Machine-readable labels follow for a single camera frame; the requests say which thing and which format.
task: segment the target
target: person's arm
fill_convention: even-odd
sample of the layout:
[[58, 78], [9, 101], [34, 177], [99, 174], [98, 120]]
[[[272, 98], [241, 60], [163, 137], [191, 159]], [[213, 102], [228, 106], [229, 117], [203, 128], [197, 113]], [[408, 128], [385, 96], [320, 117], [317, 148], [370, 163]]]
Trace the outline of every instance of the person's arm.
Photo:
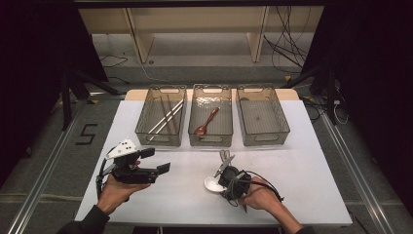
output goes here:
[[103, 191], [97, 204], [92, 207], [82, 221], [71, 221], [57, 232], [58, 234], [72, 233], [102, 233], [109, 215], [122, 205], [128, 198], [139, 190], [149, 187], [151, 184], [125, 184], [118, 182], [113, 175], [107, 177]]
[[[267, 183], [259, 177], [253, 177], [252, 181]], [[248, 193], [239, 199], [239, 203], [250, 206], [256, 210], [264, 210], [270, 213], [280, 223], [286, 233], [300, 233], [300, 230], [304, 231], [304, 233], [307, 233], [306, 231], [312, 231], [306, 230], [308, 228], [303, 229], [303, 226], [288, 208], [279, 201], [276, 194], [261, 185], [251, 184]]]

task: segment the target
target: aluminum rail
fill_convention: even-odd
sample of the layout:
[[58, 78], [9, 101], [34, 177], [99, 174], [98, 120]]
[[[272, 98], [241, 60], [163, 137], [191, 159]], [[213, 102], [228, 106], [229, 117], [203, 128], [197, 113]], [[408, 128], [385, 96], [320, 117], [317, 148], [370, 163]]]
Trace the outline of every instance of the aluminum rail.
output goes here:
[[355, 158], [353, 157], [352, 152], [341, 136], [337, 126], [333, 126], [332, 123], [328, 120], [328, 117], [322, 115], [322, 121], [326, 126], [328, 132], [331, 135], [331, 138], [336, 145], [341, 158], [343, 159], [344, 164], [346, 165], [347, 170], [349, 171], [350, 176], [352, 177], [353, 182], [358, 190], [358, 193], [367, 208], [368, 212], [371, 215], [371, 218], [374, 221], [374, 224], [377, 227], [377, 230], [381, 234], [392, 234], [394, 230], [387, 218], [385, 211], [382, 206], [379, 204], [376, 196], [371, 190], [366, 178], [364, 177], [361, 169], [358, 167]]
[[42, 172], [39, 174], [30, 193], [27, 195], [23, 205], [19, 209], [18, 214], [15, 216], [15, 219], [13, 220], [12, 225], [9, 228], [9, 234], [23, 233], [28, 221], [33, 215], [37, 203], [39, 202], [40, 196], [45, 190], [49, 179], [52, 176], [53, 171], [55, 170], [64, 147], [66, 146], [67, 141], [73, 132], [74, 126], [76, 125], [78, 117], [83, 108], [86, 106], [86, 103], [86, 100], [79, 100], [76, 104], [76, 109], [73, 112], [73, 121], [71, 121], [66, 131], [62, 132], [60, 137], [58, 138], [55, 148], [50, 154], [49, 159], [43, 167]]

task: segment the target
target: black sleeve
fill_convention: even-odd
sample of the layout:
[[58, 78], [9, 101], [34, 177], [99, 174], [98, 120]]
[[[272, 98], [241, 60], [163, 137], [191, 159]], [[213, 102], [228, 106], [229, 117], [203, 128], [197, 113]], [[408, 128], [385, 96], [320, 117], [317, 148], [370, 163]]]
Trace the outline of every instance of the black sleeve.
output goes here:
[[71, 221], [67, 223], [58, 230], [57, 234], [102, 233], [108, 220], [109, 216], [94, 205], [82, 221]]
[[306, 226], [301, 228], [296, 234], [316, 234], [316, 231], [312, 226]]

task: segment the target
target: wire on floor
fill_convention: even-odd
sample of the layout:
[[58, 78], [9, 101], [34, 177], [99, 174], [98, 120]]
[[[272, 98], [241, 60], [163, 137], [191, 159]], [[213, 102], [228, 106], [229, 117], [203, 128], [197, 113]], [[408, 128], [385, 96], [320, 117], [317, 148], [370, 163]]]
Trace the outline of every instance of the wire on floor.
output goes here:
[[[305, 29], [306, 29], [306, 27], [308, 25], [308, 22], [310, 20], [311, 7], [309, 7], [309, 14], [307, 15], [307, 21], [306, 21], [300, 35], [295, 40], [291, 36], [291, 29], [290, 29], [290, 17], [291, 17], [292, 8], [290, 6], [286, 7], [285, 12], [284, 12], [284, 16], [282, 16], [282, 14], [280, 13], [280, 9], [278, 7], [276, 9], [277, 9], [277, 12], [279, 14], [280, 20], [282, 22], [282, 35], [277, 40], [277, 43], [271, 42], [266, 37], [266, 35], [264, 35], [264, 39], [267, 41], [267, 43], [273, 49], [273, 52], [272, 52], [272, 55], [271, 55], [271, 62], [273, 64], [274, 68], [279, 70], [279, 71], [286, 72], [286, 73], [300, 73], [300, 72], [297, 72], [297, 71], [288, 71], [288, 70], [280, 69], [279, 67], [277, 67], [274, 63], [274, 53], [277, 52], [279, 54], [279, 63], [280, 63], [280, 56], [283, 56], [284, 58], [288, 59], [289, 61], [291, 61], [292, 63], [294, 63], [298, 67], [302, 67], [302, 64], [300, 63], [298, 57], [300, 59], [302, 59], [303, 62], [304, 62], [306, 60], [305, 56], [307, 55], [307, 52], [300, 49], [297, 46], [296, 42], [301, 38], [301, 36], [305, 32]], [[282, 38], [284, 39], [284, 47], [279, 45], [279, 42], [281, 41]], [[289, 47], [291, 48], [290, 50], [285, 48], [285, 42], [289, 43]], [[289, 57], [285, 53], [290, 53], [290, 54], [294, 55], [295, 59]]]
[[100, 59], [100, 61], [104, 61], [105, 59], [107, 59], [107, 58], [116, 58], [116, 59], [122, 59], [122, 61], [119, 61], [119, 62], [117, 62], [117, 63], [115, 63], [115, 64], [113, 64], [113, 65], [103, 65], [103, 67], [114, 67], [114, 66], [117, 66], [117, 65], [119, 65], [119, 64], [122, 64], [122, 63], [124, 63], [124, 62], [126, 62], [127, 60], [128, 60], [128, 58], [126, 58], [126, 57], [117, 57], [117, 56], [111, 56], [111, 55], [109, 55], [109, 56], [105, 56], [105, 57], [103, 57], [103, 58], [101, 58]]

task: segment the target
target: floor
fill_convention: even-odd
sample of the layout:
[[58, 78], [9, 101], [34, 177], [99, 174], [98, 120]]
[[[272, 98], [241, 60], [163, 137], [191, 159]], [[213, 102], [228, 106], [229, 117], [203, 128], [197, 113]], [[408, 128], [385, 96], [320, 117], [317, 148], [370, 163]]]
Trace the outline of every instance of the floor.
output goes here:
[[[279, 34], [267, 34], [276, 41]], [[293, 35], [308, 51], [312, 33]], [[241, 33], [157, 34], [146, 63], [137, 61], [128, 35], [94, 35], [94, 44], [109, 77], [108, 85], [121, 91], [142, 89], [153, 83], [270, 82], [283, 85], [297, 77], [300, 67], [273, 54], [264, 43], [259, 62], [252, 62], [246, 37]], [[311, 97], [309, 79], [295, 90], [306, 102], [309, 118], [339, 191], [354, 217], [349, 227], [316, 227], [318, 233], [413, 233], [413, 219], [371, 158], [351, 116], [338, 106], [331, 126], [322, 97]], [[58, 102], [42, 132], [0, 189], [0, 233], [56, 233], [73, 219], [105, 142], [117, 106], [123, 97], [112, 97], [88, 86], [89, 101], [72, 97], [73, 125], [63, 132], [62, 106]], [[132, 233], [133, 227], [108, 224], [105, 233]]]

